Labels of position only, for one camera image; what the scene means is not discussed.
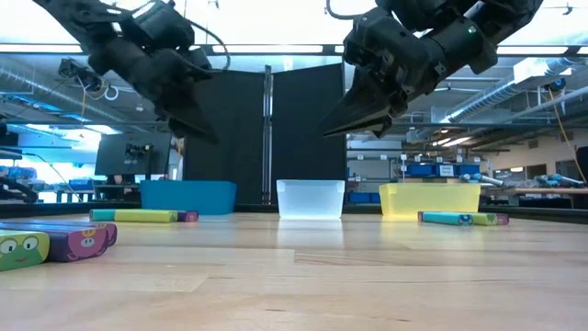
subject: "plastic bin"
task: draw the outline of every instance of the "plastic bin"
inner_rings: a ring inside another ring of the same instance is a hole
[[[480,165],[456,165],[458,176],[475,175],[480,173]]]
[[[479,184],[401,183],[379,187],[386,217],[417,220],[419,211],[478,212]]]
[[[382,202],[379,198],[379,193],[369,193],[369,199],[371,200],[371,203],[380,204]]]
[[[278,180],[277,207],[283,219],[339,219],[343,212],[343,180]]]
[[[234,208],[237,186],[226,181],[143,180],[140,191],[144,209],[226,215]]]
[[[369,193],[349,192],[349,203],[370,203]]]
[[[406,175],[412,177],[426,177],[434,174],[433,165],[408,165],[406,167]]]

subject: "yellow translucent bin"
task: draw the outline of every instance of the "yellow translucent bin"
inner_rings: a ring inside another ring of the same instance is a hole
[[[387,218],[417,220],[419,211],[478,212],[479,184],[400,183],[379,187]]]

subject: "computer monitor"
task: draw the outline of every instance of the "computer monitor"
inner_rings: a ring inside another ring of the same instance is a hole
[[[171,133],[123,133],[102,135],[95,174],[166,174]]]

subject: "metal pole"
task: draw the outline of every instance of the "metal pole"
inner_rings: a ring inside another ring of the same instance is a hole
[[[272,91],[272,67],[266,65],[264,80],[264,133],[262,152],[262,204],[271,204],[271,91]]]

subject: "cartoon face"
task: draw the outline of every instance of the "cartoon face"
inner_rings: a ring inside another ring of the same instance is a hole
[[[76,231],[69,235],[68,245],[72,253],[71,260],[85,257],[97,257],[104,253],[107,231],[105,229],[88,229]]]
[[[48,242],[49,238],[34,234],[0,237],[0,271],[42,263],[47,257]]]
[[[496,218],[497,218],[496,223],[498,225],[508,225],[508,223],[509,223],[508,215],[497,214]]]
[[[106,229],[107,237],[108,237],[108,245],[112,246],[117,242],[117,225],[112,223],[97,223],[95,225],[96,229]]]

